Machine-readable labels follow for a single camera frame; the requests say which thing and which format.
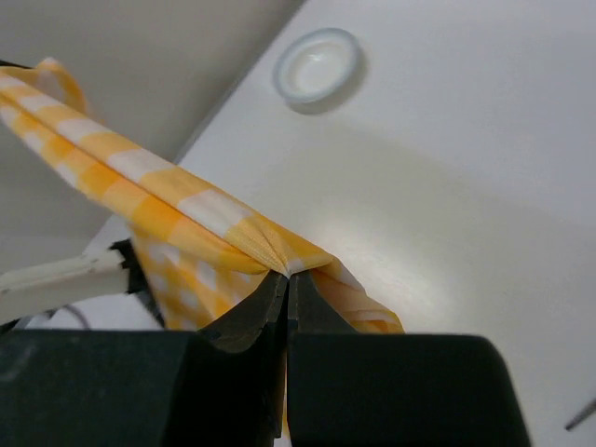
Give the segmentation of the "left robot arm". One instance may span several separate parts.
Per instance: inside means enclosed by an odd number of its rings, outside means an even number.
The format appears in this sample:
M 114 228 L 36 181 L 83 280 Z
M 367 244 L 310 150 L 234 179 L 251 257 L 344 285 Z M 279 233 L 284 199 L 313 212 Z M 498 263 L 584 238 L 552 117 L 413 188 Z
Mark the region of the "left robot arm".
M 164 318 L 130 240 L 114 242 L 97 254 L 40 264 L 1 275 L 1 330 L 23 326 L 42 314 L 64 309 L 87 329 L 75 304 L 107 295 L 132 295 L 161 328 Z

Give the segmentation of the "white round plate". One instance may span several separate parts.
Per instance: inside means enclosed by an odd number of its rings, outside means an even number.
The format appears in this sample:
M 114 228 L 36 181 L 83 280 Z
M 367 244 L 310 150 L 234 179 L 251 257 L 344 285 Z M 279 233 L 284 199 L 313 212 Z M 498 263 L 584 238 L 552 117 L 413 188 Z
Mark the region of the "white round plate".
M 339 92 L 362 63 L 358 39 L 340 28 L 323 28 L 294 40 L 278 57 L 272 83 L 288 104 L 321 102 Z

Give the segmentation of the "yellow white checkered cloth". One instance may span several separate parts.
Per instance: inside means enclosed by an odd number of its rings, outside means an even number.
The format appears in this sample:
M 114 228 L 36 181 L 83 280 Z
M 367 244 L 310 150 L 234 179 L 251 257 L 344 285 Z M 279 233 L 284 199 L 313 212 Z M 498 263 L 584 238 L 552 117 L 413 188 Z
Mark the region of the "yellow white checkered cloth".
M 168 328 L 204 328 L 267 274 L 305 271 L 356 330 L 402 332 L 335 256 L 97 122 L 57 61 L 2 68 L 1 119 L 69 185 L 126 220 Z

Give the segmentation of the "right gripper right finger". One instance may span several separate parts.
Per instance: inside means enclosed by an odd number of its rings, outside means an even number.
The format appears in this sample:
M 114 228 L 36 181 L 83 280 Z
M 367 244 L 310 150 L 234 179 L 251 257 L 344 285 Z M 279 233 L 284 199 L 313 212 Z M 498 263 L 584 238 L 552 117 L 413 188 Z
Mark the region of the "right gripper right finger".
M 475 335 L 352 328 L 308 273 L 290 280 L 287 417 L 295 446 L 527 446 L 508 368 Z

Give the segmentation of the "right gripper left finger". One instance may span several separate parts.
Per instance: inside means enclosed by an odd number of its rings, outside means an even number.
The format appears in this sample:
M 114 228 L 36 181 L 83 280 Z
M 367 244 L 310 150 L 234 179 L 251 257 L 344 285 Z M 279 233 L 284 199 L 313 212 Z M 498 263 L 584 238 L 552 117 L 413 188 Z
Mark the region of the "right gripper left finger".
M 197 332 L 14 331 L 5 446 L 270 446 L 282 431 L 288 282 Z

